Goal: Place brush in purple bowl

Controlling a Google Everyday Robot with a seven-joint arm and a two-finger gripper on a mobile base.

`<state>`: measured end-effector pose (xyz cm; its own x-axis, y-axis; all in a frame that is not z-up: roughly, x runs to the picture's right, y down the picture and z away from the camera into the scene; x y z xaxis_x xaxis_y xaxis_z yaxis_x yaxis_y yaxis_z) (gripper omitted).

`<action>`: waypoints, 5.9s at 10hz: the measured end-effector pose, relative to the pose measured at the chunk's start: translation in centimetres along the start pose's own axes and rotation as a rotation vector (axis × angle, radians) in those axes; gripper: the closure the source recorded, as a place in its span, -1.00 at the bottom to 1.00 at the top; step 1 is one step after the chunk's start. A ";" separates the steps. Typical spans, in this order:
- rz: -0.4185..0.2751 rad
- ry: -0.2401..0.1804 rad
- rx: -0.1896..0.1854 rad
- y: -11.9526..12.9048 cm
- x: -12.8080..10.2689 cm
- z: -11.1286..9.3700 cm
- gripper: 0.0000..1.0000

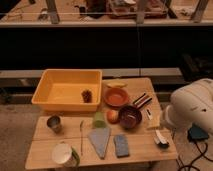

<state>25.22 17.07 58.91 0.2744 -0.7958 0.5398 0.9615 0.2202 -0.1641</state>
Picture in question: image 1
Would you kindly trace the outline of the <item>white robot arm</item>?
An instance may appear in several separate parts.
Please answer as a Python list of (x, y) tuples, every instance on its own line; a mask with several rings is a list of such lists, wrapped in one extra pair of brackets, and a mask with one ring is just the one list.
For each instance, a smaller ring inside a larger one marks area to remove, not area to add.
[(183, 132), (193, 124), (213, 135), (213, 79), (203, 78), (178, 88), (159, 117), (159, 126)]

